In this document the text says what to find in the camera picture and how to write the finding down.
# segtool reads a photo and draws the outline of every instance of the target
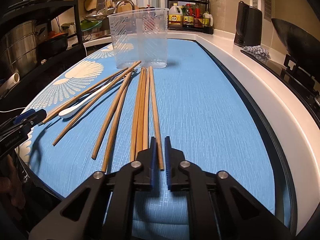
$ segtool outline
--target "chrome faucet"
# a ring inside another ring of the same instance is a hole
[[[116,4],[115,11],[113,12],[114,14],[118,12],[118,7],[119,7],[120,3],[125,2],[125,1],[129,2],[132,6],[132,11],[134,10],[134,3],[131,0],[120,0]]]

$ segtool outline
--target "clear plastic container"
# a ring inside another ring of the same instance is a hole
[[[168,9],[148,8],[108,16],[117,68],[167,65]]]

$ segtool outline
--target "paper roll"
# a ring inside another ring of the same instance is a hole
[[[7,89],[10,90],[20,81],[20,76],[18,73],[14,73],[3,85],[0,87],[0,95],[4,93]]]

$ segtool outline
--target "silver bolt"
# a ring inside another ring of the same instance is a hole
[[[141,162],[139,162],[139,161],[133,161],[133,162],[131,163],[131,166],[134,167],[134,168],[138,168],[138,167],[141,166]]]
[[[101,179],[103,177],[103,172],[102,171],[96,171],[94,174],[93,174],[93,177],[95,179]]]
[[[182,168],[187,168],[187,167],[190,166],[190,162],[188,162],[188,161],[182,161],[182,162],[180,162],[180,166],[181,166]]]
[[[218,173],[218,176],[219,176],[220,179],[226,179],[229,175],[225,171],[220,171]]]

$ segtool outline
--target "blue tablecloth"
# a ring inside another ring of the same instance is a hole
[[[30,108],[47,111],[117,71],[112,46],[88,56],[48,85]],[[235,89],[195,42],[168,40],[168,65],[154,69],[162,142],[204,171],[228,171],[271,212],[275,208],[274,178],[260,134]],[[133,108],[139,76],[129,86],[122,110],[111,171],[129,162]],[[109,129],[97,160],[91,159],[102,122],[118,87],[100,98],[55,146],[68,123],[55,117],[36,126],[20,146],[21,158],[49,187],[67,196],[102,167]],[[149,135],[154,136],[149,108]],[[167,190],[166,174],[159,188],[137,193],[132,233],[143,239],[188,239],[184,193]]]

